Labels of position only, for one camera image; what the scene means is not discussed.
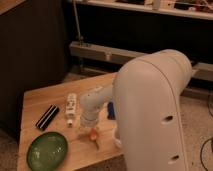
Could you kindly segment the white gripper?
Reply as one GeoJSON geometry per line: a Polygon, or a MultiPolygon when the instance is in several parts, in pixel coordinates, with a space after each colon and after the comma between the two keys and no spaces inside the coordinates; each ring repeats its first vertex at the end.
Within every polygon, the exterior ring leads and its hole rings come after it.
{"type": "Polygon", "coordinates": [[[98,111],[83,111],[80,116],[80,125],[83,127],[95,127],[99,122],[98,111]]]}

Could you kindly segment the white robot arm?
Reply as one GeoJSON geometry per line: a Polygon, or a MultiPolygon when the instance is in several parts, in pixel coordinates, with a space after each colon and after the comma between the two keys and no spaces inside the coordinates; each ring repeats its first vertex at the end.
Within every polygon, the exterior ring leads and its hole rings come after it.
{"type": "Polygon", "coordinates": [[[177,50],[137,57],[111,84],[80,97],[80,124],[96,126],[111,101],[128,171],[188,171],[179,98],[191,75],[189,59],[177,50]]]}

